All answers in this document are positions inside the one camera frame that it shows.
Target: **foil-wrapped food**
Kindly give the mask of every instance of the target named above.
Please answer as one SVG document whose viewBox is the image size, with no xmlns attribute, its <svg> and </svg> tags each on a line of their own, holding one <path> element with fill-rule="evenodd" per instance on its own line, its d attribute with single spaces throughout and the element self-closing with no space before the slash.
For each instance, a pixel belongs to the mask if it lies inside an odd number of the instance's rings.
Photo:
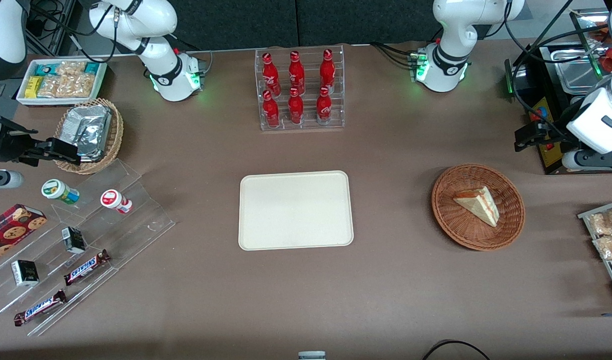
<svg viewBox="0 0 612 360">
<path fill-rule="evenodd" d="M 59 139 L 77 146 L 82 162 L 97 162 L 104 148 L 112 111 L 104 105 L 74 107 L 66 114 Z"/>
</svg>

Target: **acrylic display shelf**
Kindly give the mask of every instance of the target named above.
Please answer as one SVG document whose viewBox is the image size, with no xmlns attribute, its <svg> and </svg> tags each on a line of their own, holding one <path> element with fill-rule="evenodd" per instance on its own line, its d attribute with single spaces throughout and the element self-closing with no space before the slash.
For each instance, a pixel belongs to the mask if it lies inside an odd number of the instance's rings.
<svg viewBox="0 0 612 360">
<path fill-rule="evenodd" d="M 317 98 L 319 97 L 320 77 L 319 66 L 323 61 L 324 50 L 333 51 L 333 62 L 335 63 L 335 91 L 330 94 L 333 102 L 330 111 L 331 121 L 328 125 L 317 123 Z M 288 67 L 290 66 L 290 52 L 299 51 L 301 63 L 306 71 L 306 92 L 301 96 L 304 102 L 304 116 L 300 125 L 290 121 L 288 111 L 288 99 L 290 98 L 290 77 Z M 267 89 L 264 81 L 264 62 L 262 55 L 270 53 L 272 63 L 279 71 L 279 82 L 281 94 L 274 98 L 279 105 L 280 125 L 277 128 L 268 126 L 264 116 L 264 98 L 262 93 Z M 257 100 L 259 102 L 259 116 L 261 128 L 264 131 L 276 130 L 324 130 L 329 128 L 343 128 L 345 125 L 344 98 L 345 98 L 345 69 L 344 69 L 344 47 L 343 46 L 312 46 L 296 48 L 267 48 L 255 51 L 255 79 L 257 84 Z"/>
<path fill-rule="evenodd" d="M 83 301 L 116 274 L 123 265 L 147 248 L 158 237 L 175 225 L 165 210 L 152 198 L 137 180 L 139 174 L 115 160 L 111 166 L 76 186 L 80 199 L 76 206 L 57 203 L 54 209 L 60 219 L 55 226 L 28 243 L 0 264 L 0 315 L 9 317 L 13 326 L 16 313 L 24 312 L 37 303 L 63 289 L 68 302 L 57 306 L 48 314 L 41 314 L 20 328 L 27 335 L 41 335 L 59 321 L 78 303 Z M 128 214 L 102 207 L 101 193 L 117 189 L 132 200 Z M 86 242 L 84 253 L 70 253 L 61 240 L 61 229 L 78 228 Z M 84 279 L 66 286 L 63 276 L 107 250 L 111 260 L 94 269 Z M 10 268 L 11 261 L 35 262 L 40 282 L 32 287 L 15 285 Z"/>
</svg>

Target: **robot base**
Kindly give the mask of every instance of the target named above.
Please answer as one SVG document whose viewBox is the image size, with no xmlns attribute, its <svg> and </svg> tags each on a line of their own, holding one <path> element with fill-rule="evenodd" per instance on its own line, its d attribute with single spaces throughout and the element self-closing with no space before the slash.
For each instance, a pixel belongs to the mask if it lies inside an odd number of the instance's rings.
<svg viewBox="0 0 612 360">
<path fill-rule="evenodd" d="M 457 84 L 464 78 L 466 68 L 463 66 L 461 70 L 456 71 L 453 75 L 445 75 L 443 70 L 435 64 L 432 58 L 432 52 L 437 47 L 436 43 L 432 43 L 427 47 L 417 50 L 419 59 L 417 65 L 414 82 L 424 84 L 428 89 L 436 92 L 449 92 L 457 87 Z"/>
<path fill-rule="evenodd" d="M 170 85 L 157 84 L 152 80 L 157 92 L 168 101 L 181 101 L 191 96 L 196 91 L 203 90 L 205 77 L 205 62 L 199 62 L 196 57 L 181 53 L 178 57 L 182 60 L 182 70 Z"/>
</svg>

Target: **wicker basket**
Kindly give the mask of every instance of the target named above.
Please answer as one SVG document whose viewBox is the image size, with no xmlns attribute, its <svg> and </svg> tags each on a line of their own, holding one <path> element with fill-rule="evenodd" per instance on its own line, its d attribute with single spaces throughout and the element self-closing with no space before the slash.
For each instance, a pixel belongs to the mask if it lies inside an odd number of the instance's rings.
<svg viewBox="0 0 612 360">
<path fill-rule="evenodd" d="M 453 200 L 460 191 L 487 186 L 499 209 L 492 227 Z M 523 230 L 526 210 L 517 188 L 499 171 L 481 164 L 446 170 L 432 189 L 432 210 L 443 231 L 466 248 L 492 251 L 511 244 Z"/>
<path fill-rule="evenodd" d="M 103 98 L 96 98 L 95 100 L 75 105 L 75 107 L 91 107 L 92 105 L 105 105 L 112 111 L 110 129 L 108 130 L 104 149 L 105 155 L 98 162 L 82 162 L 79 166 L 70 164 L 65 161 L 55 161 L 55 163 L 57 163 L 57 166 L 61 170 L 68 171 L 70 173 L 79 173 L 80 175 L 89 175 L 91 173 L 94 174 L 102 170 L 103 168 L 109 166 L 112 160 L 117 157 L 117 153 L 119 153 L 119 148 L 121 146 L 121 137 L 123 136 L 123 120 L 121 120 L 121 114 L 117 111 L 117 108 L 110 101 L 104 100 Z M 61 133 L 61 127 L 64 125 L 65 119 L 66 114 L 61 117 L 61 121 L 59 122 L 59 125 L 57 125 L 57 131 L 55 131 L 56 138 L 58 138 L 59 133 Z"/>
</svg>

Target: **red bottle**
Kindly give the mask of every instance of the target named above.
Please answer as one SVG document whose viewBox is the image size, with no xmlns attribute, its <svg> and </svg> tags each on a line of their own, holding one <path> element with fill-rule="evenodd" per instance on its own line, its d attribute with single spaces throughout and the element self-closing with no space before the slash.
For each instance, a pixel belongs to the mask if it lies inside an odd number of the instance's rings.
<svg viewBox="0 0 612 360">
<path fill-rule="evenodd" d="M 324 50 L 324 62 L 319 68 L 321 86 L 328 88 L 328 94 L 335 92 L 335 63 L 333 63 L 333 51 L 327 48 Z"/>
<path fill-rule="evenodd" d="M 271 128 L 279 127 L 279 107 L 269 90 L 264 90 L 264 116 Z"/>
<path fill-rule="evenodd" d="M 301 124 L 304 116 L 304 102 L 299 96 L 299 89 L 294 86 L 290 88 L 288 109 L 290 109 L 290 121 L 295 125 Z"/>
<path fill-rule="evenodd" d="M 290 86 L 296 86 L 299 89 L 299 95 L 303 95 L 306 92 L 306 71 L 301 61 L 299 61 L 299 53 L 297 51 L 290 52 L 288 73 L 290 74 Z"/>
<path fill-rule="evenodd" d="M 281 85 L 279 84 L 279 71 L 272 63 L 272 56 L 269 53 L 262 55 L 264 61 L 264 81 L 272 97 L 276 98 L 281 94 Z"/>
<path fill-rule="evenodd" d="M 322 86 L 319 89 L 319 98 L 317 99 L 317 123 L 319 125 L 328 125 L 330 123 L 330 110 L 333 107 L 333 101 L 328 96 L 328 88 Z"/>
</svg>

